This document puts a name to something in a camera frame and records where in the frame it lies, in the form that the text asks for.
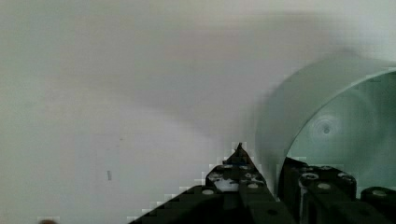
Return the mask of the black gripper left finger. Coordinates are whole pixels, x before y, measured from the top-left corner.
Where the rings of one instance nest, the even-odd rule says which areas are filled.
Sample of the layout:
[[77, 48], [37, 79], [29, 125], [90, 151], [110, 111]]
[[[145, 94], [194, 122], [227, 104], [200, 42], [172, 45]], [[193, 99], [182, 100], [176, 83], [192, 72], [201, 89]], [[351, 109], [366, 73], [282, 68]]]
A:
[[242, 144], [205, 177], [129, 224], [296, 224]]

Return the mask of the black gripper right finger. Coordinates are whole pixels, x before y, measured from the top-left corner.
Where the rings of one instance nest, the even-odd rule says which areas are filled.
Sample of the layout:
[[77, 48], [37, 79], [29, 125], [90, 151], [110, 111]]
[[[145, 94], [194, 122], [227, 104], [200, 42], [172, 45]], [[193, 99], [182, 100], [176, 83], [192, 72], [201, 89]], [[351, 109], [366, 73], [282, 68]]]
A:
[[395, 191], [358, 191], [353, 175], [292, 158], [284, 160], [278, 197], [299, 224], [395, 224]]

